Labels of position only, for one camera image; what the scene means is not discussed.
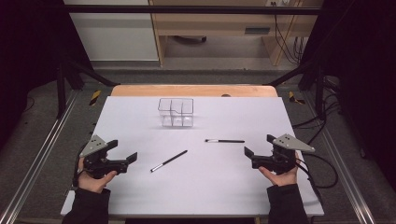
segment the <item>white table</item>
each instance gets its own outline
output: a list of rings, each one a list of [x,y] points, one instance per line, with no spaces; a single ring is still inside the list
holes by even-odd
[[[196,97],[191,128],[164,128],[157,110],[161,97],[110,96],[94,134],[119,140],[111,160],[138,152],[137,161],[107,185],[109,214],[119,217],[257,217],[269,213],[271,183],[244,155],[248,147],[270,156],[266,135],[294,135],[282,99],[277,97]],[[205,143],[206,138],[243,139],[245,144]],[[150,169],[188,152],[154,173]],[[298,184],[305,212],[323,215],[307,176]],[[69,193],[61,214],[74,200]]]

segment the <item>person's hand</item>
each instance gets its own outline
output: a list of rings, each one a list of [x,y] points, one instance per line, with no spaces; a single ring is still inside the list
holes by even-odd
[[[84,158],[79,159],[78,169],[82,170],[84,167]],[[110,182],[114,176],[117,175],[116,171],[112,171],[102,177],[101,179],[95,179],[91,177],[87,172],[83,171],[78,177],[78,187],[95,193],[102,193],[103,188],[108,182]]]
[[[285,186],[297,183],[297,166],[282,175],[275,175],[271,171],[267,170],[265,167],[259,167],[260,172],[267,177],[273,185]]]

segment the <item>plastic compartment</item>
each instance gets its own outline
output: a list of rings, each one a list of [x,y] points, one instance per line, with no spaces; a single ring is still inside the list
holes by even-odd
[[[161,98],[158,111],[164,127],[192,127],[193,125],[193,99]]]

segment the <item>wooden edge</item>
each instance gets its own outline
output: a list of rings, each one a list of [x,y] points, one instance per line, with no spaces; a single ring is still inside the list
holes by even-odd
[[[272,86],[254,85],[119,85],[111,96],[277,97]]]
[[[154,6],[153,0],[149,0],[148,4],[150,6]],[[154,37],[155,37],[155,46],[157,48],[157,56],[158,56],[158,60],[160,61],[160,67],[162,67],[163,66],[164,57],[165,57],[166,42],[163,41],[164,38],[161,38],[158,35],[156,16],[157,16],[156,14],[150,14],[152,28],[153,28]]]

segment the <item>black cable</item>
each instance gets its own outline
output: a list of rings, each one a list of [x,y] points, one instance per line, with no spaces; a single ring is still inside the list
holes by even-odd
[[[317,188],[317,185],[315,184],[315,180],[314,180],[314,178],[312,177],[312,175],[309,173],[309,171],[307,171],[307,170],[306,170],[302,165],[300,165],[298,162],[295,162],[295,164],[296,164],[296,166],[297,166],[298,168],[300,168],[302,171],[304,171],[304,172],[308,175],[308,181],[309,181],[309,183],[310,183],[311,186],[312,186],[312,190],[313,190],[313,191],[315,192],[315,194],[317,195],[320,204],[323,205],[323,200],[322,200],[321,194],[320,194],[320,192],[319,192],[319,190],[318,190],[318,188]]]
[[[335,178],[334,178],[334,181],[332,182],[332,184],[330,184],[328,186],[316,186],[318,189],[331,189],[331,188],[335,187],[335,185],[337,185],[339,176],[338,176],[337,170],[335,170],[335,167],[329,161],[327,161],[324,158],[321,158],[320,156],[315,155],[315,154],[306,153],[306,152],[302,152],[302,154],[303,154],[303,156],[314,157],[321,161],[326,162],[332,168],[332,171],[334,172]]]
[[[328,110],[330,110],[330,109],[332,109],[335,105],[337,105],[337,104],[339,104],[338,102],[334,102],[334,103],[332,103],[331,105],[329,105],[327,108],[325,108],[324,110],[322,110],[324,113],[325,112],[327,112]],[[303,125],[305,125],[305,124],[308,124],[308,123],[310,123],[310,122],[313,122],[313,121],[315,121],[316,119],[318,119],[318,118],[320,118],[320,117],[322,117],[323,115],[316,115],[315,117],[313,117],[312,119],[309,119],[309,120],[307,120],[307,121],[304,121],[304,122],[302,122],[302,123],[298,123],[298,124],[293,124],[293,125],[291,125],[291,127],[293,128],[293,129],[295,129],[295,128],[298,128],[298,127],[300,127],[300,126],[303,126]]]
[[[314,129],[314,128],[320,127],[322,124],[323,124],[323,122],[321,122],[320,124],[314,125],[314,126],[302,127],[302,128],[298,127],[295,129]]]
[[[276,2],[271,2],[271,6],[276,7]],[[283,35],[282,35],[282,33],[280,32],[279,27],[277,26],[277,18],[276,18],[276,15],[274,15],[274,18],[275,18],[275,40],[276,40],[276,43],[280,46],[280,48],[282,49],[283,53],[285,54],[286,58],[288,59],[288,61],[289,61],[290,63],[298,64],[297,61],[292,57],[292,55],[291,55],[291,53],[290,53],[290,51],[289,51],[288,45],[286,44],[286,40],[285,40],[285,38],[283,38]],[[289,56],[294,60],[294,62],[292,62],[292,61],[290,60],[290,58],[289,58],[288,54],[286,53],[286,51],[284,50],[283,46],[282,46],[282,45],[279,43],[279,41],[277,40],[277,32],[279,32],[280,37],[281,37],[281,39],[282,39],[282,41],[283,41],[283,44],[284,44],[284,46],[286,47],[286,50],[288,51]]]
[[[300,45],[297,48],[297,42],[298,42],[298,36],[294,38],[294,44],[293,44],[293,54],[294,57],[297,59],[297,63],[300,64],[300,61],[303,57],[303,45],[304,45],[304,38],[300,37]]]
[[[28,96],[27,99],[31,99],[33,102],[32,102],[32,104],[31,104],[28,108],[26,108],[25,110],[23,110],[23,113],[26,112],[26,111],[28,111],[28,110],[30,110],[30,109],[32,109],[32,107],[35,105],[35,99],[34,99],[34,98]]]
[[[334,97],[337,98],[337,100],[338,100],[337,93],[332,93],[332,94],[326,96],[326,98],[324,98],[324,102],[326,103],[326,101],[327,101],[330,97],[332,97],[332,96],[334,96]]]
[[[320,129],[314,134],[314,136],[307,142],[308,145],[311,145],[311,143],[315,140],[315,138],[318,137],[318,135],[320,134],[320,132],[324,129],[324,126],[326,125],[327,120],[323,120],[323,123],[320,127]]]
[[[333,104],[332,104],[332,107],[329,107],[328,109],[327,109],[327,116],[329,116],[331,113],[333,113],[334,111],[339,111],[340,110],[340,104],[338,103],[338,102],[334,102]]]

